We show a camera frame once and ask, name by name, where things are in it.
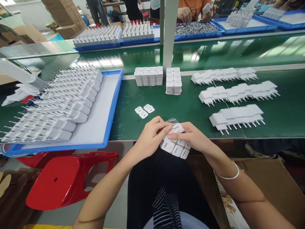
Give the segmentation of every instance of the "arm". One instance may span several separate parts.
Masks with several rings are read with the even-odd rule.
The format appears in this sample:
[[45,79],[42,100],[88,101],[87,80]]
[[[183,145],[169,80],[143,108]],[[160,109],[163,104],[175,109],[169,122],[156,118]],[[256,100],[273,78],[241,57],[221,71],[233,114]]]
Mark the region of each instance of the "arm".
[[[169,134],[172,140],[185,140],[192,148],[204,154],[210,166],[222,177],[234,177],[238,170],[226,154],[211,142],[192,123],[181,123],[185,133]],[[226,180],[218,176],[224,189],[232,197],[250,228],[281,229],[294,228],[269,203],[259,187],[244,172],[237,178]]]
[[172,129],[171,125],[172,123],[164,122],[159,116],[145,125],[136,144],[90,192],[73,229],[103,228],[106,213],[132,167],[156,151],[161,140]]

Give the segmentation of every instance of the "orange shirt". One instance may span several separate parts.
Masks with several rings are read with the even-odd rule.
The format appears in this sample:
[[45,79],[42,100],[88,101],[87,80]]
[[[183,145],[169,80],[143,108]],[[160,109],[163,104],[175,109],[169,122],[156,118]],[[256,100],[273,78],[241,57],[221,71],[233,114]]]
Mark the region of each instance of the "orange shirt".
[[192,13],[192,21],[198,21],[198,15],[207,3],[211,4],[211,0],[179,0],[179,8],[188,7]]

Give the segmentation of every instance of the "hand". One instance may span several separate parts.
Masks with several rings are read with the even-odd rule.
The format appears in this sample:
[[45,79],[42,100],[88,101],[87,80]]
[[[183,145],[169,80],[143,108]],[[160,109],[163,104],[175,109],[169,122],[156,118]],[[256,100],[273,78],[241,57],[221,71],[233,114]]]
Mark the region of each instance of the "hand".
[[128,152],[132,155],[134,164],[153,155],[162,139],[172,130],[172,123],[164,122],[160,116],[146,123],[138,141]]
[[202,23],[207,23],[212,19],[212,14],[211,13],[207,13],[207,14],[201,14],[201,20]]
[[187,141],[190,146],[202,153],[212,153],[214,143],[210,141],[200,130],[198,130],[192,123],[184,122],[180,123],[184,128],[185,133],[172,133],[168,135],[170,140],[184,140]]
[[178,8],[178,16],[181,21],[185,24],[190,23],[190,18],[192,17],[192,13],[188,7]]

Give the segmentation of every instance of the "wall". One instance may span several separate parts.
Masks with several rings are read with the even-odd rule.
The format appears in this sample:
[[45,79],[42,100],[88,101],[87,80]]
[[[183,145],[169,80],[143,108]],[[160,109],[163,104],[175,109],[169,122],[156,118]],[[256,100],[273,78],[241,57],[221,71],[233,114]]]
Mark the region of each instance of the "wall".
[[[86,0],[73,0],[76,6],[79,6],[85,14],[91,15],[90,11],[85,8]],[[33,24],[39,31],[45,31],[46,24],[53,21],[49,12],[40,0],[17,3],[6,6],[9,11],[20,11],[21,17],[25,24]]]

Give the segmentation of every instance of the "factory floor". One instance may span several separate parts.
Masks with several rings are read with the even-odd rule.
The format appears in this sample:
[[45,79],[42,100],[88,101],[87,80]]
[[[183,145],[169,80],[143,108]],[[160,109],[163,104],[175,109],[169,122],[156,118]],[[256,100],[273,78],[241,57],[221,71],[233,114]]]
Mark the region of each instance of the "factory floor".
[[[99,149],[98,151],[117,152],[119,159],[122,159],[126,153],[133,146],[133,142],[109,142],[105,149]],[[76,150],[76,154],[89,153],[97,151],[97,149],[88,150]],[[18,170],[19,168],[28,168],[24,164],[20,163],[15,158],[9,158],[8,162],[0,168],[0,171],[6,169]],[[97,178],[100,180],[102,176],[95,176],[94,182],[97,182]],[[126,228],[127,222],[127,184],[128,177],[123,183],[117,197],[115,198],[111,208],[109,209],[104,223],[104,228]],[[29,220],[29,224],[45,224],[45,225],[61,225],[72,226],[75,222],[77,215],[83,205],[84,201],[69,205],[64,208],[59,208],[52,211],[36,211],[32,218]]]

